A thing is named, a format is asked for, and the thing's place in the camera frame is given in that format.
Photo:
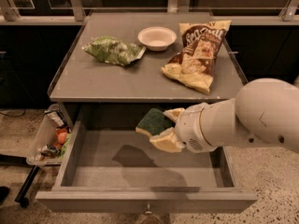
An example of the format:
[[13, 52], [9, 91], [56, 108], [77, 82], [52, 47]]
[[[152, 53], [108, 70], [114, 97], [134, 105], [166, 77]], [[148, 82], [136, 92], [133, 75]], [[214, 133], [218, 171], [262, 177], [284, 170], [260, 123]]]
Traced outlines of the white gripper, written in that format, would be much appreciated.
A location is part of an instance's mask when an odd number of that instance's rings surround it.
[[213, 122], [218, 106], [201, 103], [187, 109], [175, 108], [164, 111], [164, 115], [176, 122], [175, 129], [168, 128], [149, 141], [161, 151], [168, 153], [181, 152], [187, 148], [192, 153], [213, 152], [218, 147], [210, 140], [215, 134]]

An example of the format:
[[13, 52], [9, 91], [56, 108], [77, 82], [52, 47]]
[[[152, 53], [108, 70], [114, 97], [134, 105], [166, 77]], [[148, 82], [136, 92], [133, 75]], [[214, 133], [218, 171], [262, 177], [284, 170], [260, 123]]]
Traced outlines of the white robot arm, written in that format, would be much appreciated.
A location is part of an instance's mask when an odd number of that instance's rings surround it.
[[280, 146], [298, 153], [299, 89], [273, 78], [253, 80], [230, 100], [188, 107], [173, 128], [149, 141], [170, 153], [184, 148], [212, 152], [225, 146]]

